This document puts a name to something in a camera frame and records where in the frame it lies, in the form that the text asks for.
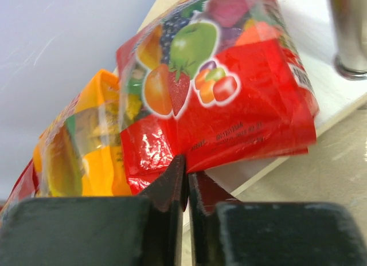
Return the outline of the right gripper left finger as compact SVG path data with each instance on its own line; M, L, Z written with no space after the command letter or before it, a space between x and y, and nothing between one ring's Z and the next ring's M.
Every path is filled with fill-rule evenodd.
M2 265L180 265L185 157L129 197L32 198L1 228Z

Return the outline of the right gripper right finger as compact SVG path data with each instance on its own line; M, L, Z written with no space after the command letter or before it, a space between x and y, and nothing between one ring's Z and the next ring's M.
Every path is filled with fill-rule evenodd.
M328 202L242 202L205 172L188 175L194 265L365 265L347 209Z

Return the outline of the orange gummy candy bag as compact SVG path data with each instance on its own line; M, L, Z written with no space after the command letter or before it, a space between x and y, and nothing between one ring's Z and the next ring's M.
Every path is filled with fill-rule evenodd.
M38 195L131 195L118 117L118 77L101 69L41 134L33 152Z

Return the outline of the red candy bag with barcode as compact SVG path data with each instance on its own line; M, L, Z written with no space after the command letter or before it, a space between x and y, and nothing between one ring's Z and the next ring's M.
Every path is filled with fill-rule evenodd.
M25 167L17 179L8 199L1 207L1 224L8 218L9 211L17 203L27 198L33 198L38 192L38 176L34 169L33 160Z

